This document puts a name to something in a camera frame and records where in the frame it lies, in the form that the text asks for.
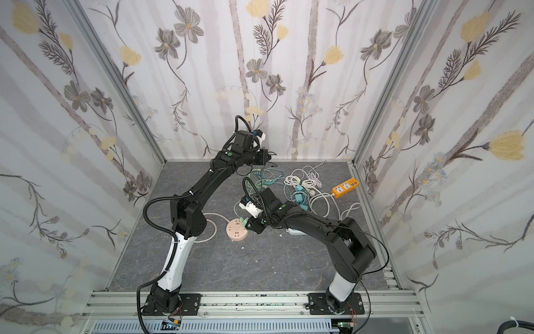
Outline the round pink power socket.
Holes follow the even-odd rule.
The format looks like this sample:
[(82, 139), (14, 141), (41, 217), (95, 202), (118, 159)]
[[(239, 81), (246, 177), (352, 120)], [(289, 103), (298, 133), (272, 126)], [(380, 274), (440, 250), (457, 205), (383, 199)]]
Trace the round pink power socket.
[(226, 234), (233, 242), (241, 242), (248, 236), (248, 231), (243, 226), (240, 219), (232, 219), (225, 228)]

